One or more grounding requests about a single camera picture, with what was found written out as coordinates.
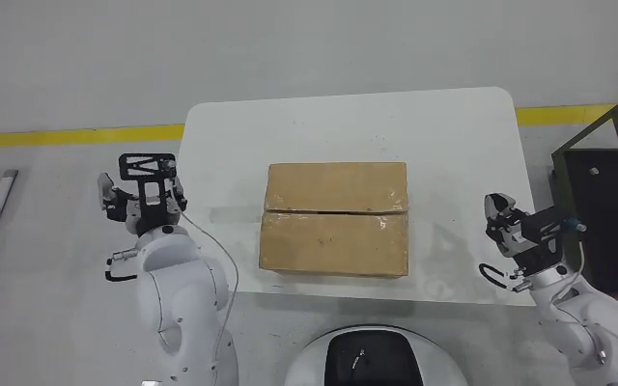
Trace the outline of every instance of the white cable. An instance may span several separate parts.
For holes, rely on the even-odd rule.
[[[176,202],[176,196],[174,195],[174,185],[173,184],[172,184],[172,188],[170,189],[170,191],[172,192],[172,198],[174,199],[174,203],[175,203]],[[221,338],[223,337],[223,331],[225,331],[225,326],[228,323],[228,319],[230,318],[230,313],[232,312],[232,306],[234,305],[234,300],[236,299],[236,293],[237,293],[237,291],[239,289],[239,266],[236,264],[236,262],[232,258],[232,255],[230,255],[228,250],[225,249],[225,247],[223,246],[223,244],[221,244],[221,242],[219,240],[217,240],[212,234],[209,234],[208,232],[204,231],[199,225],[195,224],[182,211],[180,211],[180,213],[181,213],[181,216],[189,224],[191,224],[193,227],[195,227],[195,229],[200,231],[202,234],[207,235],[212,241],[214,241],[216,243],[216,245],[219,246],[219,248],[221,248],[221,250],[225,253],[225,255],[228,257],[230,262],[232,262],[232,265],[234,266],[234,270],[236,271],[236,283],[234,284],[234,290],[232,291],[232,297],[230,298],[230,304],[228,305],[228,311],[225,314],[225,319],[223,320],[223,324],[221,325],[221,329],[219,330],[219,334],[217,335],[216,341],[215,341],[215,344],[214,344],[214,361],[217,361],[218,360],[218,356],[217,355],[218,355],[218,351],[219,351],[219,343],[221,342]]]
[[[586,262],[586,259],[583,253],[583,243],[581,241],[579,242],[579,255],[581,256],[581,263],[579,264],[579,270],[577,271],[576,275],[573,277],[573,279],[571,279],[569,283],[567,283],[562,289],[560,289],[560,291],[558,291],[551,297],[549,301],[550,304],[553,304],[554,301],[562,298],[567,293],[567,291],[571,289],[574,282],[577,280],[577,278],[581,275],[581,272],[583,271],[583,266]]]

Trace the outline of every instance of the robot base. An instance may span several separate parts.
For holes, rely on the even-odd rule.
[[[455,361],[427,338],[399,327],[360,325],[303,348],[285,386],[467,386]]]

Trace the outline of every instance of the cardboard box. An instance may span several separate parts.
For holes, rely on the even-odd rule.
[[[407,178],[400,162],[275,164],[260,268],[407,276]]]

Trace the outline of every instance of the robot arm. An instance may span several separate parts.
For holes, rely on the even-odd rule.
[[[174,155],[124,154],[119,163],[121,178],[136,180],[139,194],[126,193],[107,174],[101,174],[100,205],[109,219],[125,222],[127,230],[139,238],[134,248],[115,253],[107,261],[105,278],[110,282],[136,279],[142,320],[158,336],[167,374],[163,384],[238,385],[234,342],[218,317],[229,303],[227,279],[219,262],[204,257],[187,231],[178,226],[186,199]],[[158,187],[157,195],[146,196],[147,183]],[[137,259],[137,274],[113,276],[113,263],[128,259]]]
[[[487,235],[518,268],[512,275],[481,264],[481,274],[507,290],[529,290],[548,341],[569,362],[577,385],[618,386],[618,302],[594,289],[563,262],[561,236],[586,227],[551,207],[535,214],[515,208],[504,194],[485,198]],[[496,279],[520,283],[508,286]]]

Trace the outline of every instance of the yellow floor line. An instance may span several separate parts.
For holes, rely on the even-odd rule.
[[[533,107],[516,109],[516,113],[520,126],[591,124],[611,107],[612,104]],[[0,133],[0,147],[178,140],[183,138],[183,130],[184,124],[163,124],[9,132]]]

